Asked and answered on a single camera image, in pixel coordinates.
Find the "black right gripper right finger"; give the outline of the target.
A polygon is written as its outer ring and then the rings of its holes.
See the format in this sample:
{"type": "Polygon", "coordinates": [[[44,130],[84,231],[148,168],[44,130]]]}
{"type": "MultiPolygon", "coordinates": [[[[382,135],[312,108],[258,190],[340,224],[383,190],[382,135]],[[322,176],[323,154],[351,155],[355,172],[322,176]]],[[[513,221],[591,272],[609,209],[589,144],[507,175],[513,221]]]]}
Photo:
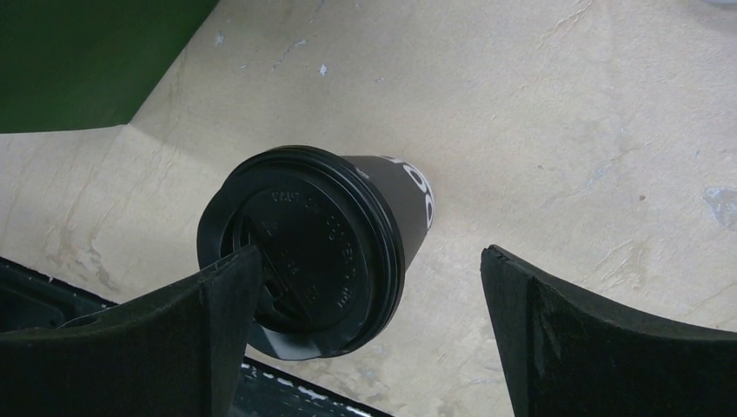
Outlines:
{"type": "Polygon", "coordinates": [[[515,415],[735,415],[735,333],[628,307],[496,245],[481,281],[515,415]]]}

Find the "single black coffee lid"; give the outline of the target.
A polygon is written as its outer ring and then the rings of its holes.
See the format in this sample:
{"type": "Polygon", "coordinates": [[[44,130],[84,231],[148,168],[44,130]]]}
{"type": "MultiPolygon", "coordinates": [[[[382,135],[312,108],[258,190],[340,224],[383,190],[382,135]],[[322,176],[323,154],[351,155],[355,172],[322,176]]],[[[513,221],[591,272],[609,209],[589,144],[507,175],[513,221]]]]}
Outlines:
{"type": "Polygon", "coordinates": [[[282,146],[237,166],[196,234],[201,266],[253,246],[264,287],[249,345],[281,361],[351,354],[388,324],[402,245],[388,204],[345,158],[282,146]]]}

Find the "green paper bag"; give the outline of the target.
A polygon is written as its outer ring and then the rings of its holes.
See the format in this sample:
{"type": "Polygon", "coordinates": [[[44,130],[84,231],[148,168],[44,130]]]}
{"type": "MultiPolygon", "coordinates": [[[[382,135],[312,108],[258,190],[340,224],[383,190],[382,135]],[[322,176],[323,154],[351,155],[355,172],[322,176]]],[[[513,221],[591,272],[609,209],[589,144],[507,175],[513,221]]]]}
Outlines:
{"type": "Polygon", "coordinates": [[[130,122],[216,5],[2,1],[2,133],[130,122]]]}

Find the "dark takeout coffee cup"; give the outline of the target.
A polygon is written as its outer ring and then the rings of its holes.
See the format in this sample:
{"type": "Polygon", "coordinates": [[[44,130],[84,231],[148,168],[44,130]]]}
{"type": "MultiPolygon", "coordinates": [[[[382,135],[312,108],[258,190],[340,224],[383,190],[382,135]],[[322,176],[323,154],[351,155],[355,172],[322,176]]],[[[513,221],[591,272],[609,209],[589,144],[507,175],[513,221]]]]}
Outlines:
{"type": "Polygon", "coordinates": [[[435,198],[426,176],[414,165],[389,156],[348,156],[388,204],[402,241],[407,269],[415,259],[435,214],[435,198]]]}

